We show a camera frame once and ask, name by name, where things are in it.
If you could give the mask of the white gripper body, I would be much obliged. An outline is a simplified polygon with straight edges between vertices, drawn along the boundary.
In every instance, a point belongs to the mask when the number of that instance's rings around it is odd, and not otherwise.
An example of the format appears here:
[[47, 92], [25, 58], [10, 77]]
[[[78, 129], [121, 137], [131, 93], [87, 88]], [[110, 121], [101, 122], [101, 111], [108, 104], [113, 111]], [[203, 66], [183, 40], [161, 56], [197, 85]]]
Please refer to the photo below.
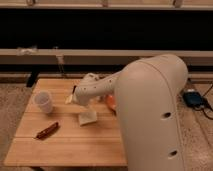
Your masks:
[[90, 101], [89, 91], [86, 87], [75, 86], [72, 95], [72, 102], [81, 106], [87, 106]]

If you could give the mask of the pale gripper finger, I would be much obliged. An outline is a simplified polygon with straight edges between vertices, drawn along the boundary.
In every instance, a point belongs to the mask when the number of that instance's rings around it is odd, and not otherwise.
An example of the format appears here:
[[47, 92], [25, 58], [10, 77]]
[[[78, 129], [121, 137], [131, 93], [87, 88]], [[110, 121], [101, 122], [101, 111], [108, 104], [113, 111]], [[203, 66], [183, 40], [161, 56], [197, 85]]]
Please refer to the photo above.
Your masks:
[[68, 96], [65, 100], [65, 104], [71, 104], [72, 103], [72, 99], [73, 99], [73, 95], [71, 94], [70, 96]]

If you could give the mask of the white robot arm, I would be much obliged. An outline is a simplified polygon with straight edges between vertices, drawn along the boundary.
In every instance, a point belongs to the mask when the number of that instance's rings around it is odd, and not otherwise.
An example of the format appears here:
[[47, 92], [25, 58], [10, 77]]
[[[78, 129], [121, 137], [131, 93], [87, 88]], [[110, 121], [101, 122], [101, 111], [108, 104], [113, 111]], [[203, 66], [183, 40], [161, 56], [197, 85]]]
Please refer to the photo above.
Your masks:
[[142, 58], [104, 79], [87, 74], [72, 102], [85, 106], [96, 96], [114, 95], [128, 171], [185, 171], [177, 95], [187, 78], [176, 55]]

